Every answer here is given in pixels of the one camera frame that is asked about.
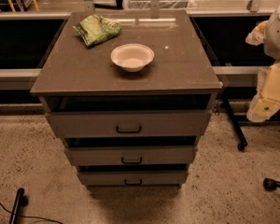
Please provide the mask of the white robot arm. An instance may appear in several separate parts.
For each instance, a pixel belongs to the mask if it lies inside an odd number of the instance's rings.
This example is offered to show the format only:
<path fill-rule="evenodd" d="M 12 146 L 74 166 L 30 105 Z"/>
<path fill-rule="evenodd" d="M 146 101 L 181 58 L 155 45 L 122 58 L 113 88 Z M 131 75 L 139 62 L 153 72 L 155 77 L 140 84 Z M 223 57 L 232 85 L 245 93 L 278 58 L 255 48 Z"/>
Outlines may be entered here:
<path fill-rule="evenodd" d="M 246 37 L 249 45 L 264 45 L 264 53 L 274 58 L 268 68 L 258 72 L 257 94 L 246 117 L 252 122 L 270 119 L 280 110 L 280 5 L 267 21 L 259 23 Z"/>

